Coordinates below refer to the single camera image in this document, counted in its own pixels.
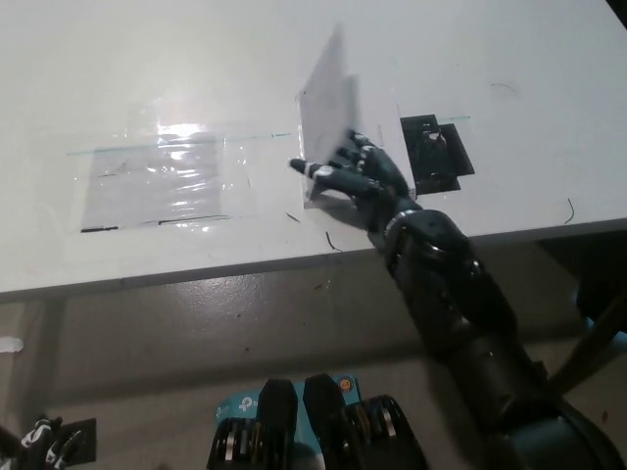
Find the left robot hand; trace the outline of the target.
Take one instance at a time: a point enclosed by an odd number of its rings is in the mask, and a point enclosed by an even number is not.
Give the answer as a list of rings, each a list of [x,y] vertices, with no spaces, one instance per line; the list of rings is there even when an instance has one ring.
[[[82,431],[63,431],[63,418],[39,417],[21,440],[15,469],[63,470],[83,446]]]

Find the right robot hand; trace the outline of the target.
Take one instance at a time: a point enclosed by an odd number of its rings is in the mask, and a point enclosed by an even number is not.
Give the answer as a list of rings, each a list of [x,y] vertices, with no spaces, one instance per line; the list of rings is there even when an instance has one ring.
[[[364,228],[385,237],[401,212],[416,211],[409,186],[397,165],[380,147],[350,129],[326,164],[293,159],[289,165],[318,191],[333,190],[354,201]]]

